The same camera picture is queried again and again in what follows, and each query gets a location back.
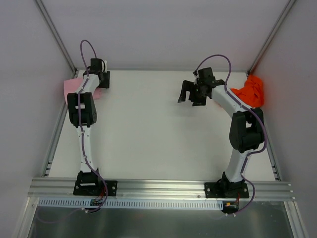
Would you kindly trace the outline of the pink t shirt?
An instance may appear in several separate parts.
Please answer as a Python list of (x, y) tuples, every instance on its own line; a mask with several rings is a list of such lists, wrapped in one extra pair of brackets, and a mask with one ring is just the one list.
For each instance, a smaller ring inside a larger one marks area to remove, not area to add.
[[(69, 93), (75, 93), (81, 83), (83, 82), (83, 78), (73, 78), (63, 82), (63, 90), (64, 90), (64, 99), (67, 104), (67, 95)], [(101, 88), (97, 88), (93, 93), (93, 99), (98, 100), (102, 97)]]

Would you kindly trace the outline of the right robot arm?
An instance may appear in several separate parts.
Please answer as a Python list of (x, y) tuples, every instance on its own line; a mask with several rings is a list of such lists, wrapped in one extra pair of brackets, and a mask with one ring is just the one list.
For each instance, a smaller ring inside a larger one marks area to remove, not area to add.
[(218, 103), (230, 116), (229, 141), (232, 154), (229, 165), (217, 182), (204, 184), (207, 198), (249, 198), (246, 179), (243, 177), (248, 157), (265, 142), (264, 115), (260, 108), (251, 108), (228, 88), (227, 82), (217, 80), (210, 67), (195, 71), (196, 79), (184, 80), (179, 103), (189, 100), (193, 106), (206, 105), (207, 99)]

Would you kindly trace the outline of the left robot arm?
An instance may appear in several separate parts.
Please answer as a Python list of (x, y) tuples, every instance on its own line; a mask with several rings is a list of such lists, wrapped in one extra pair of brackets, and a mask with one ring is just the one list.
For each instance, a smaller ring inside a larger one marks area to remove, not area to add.
[(67, 94), (68, 115), (76, 128), (80, 145), (80, 171), (75, 182), (74, 195), (105, 196), (106, 182), (94, 163), (92, 127), (97, 122), (93, 94), (97, 88), (109, 88), (109, 72), (103, 59), (90, 59), (83, 73), (83, 82), (74, 93)]

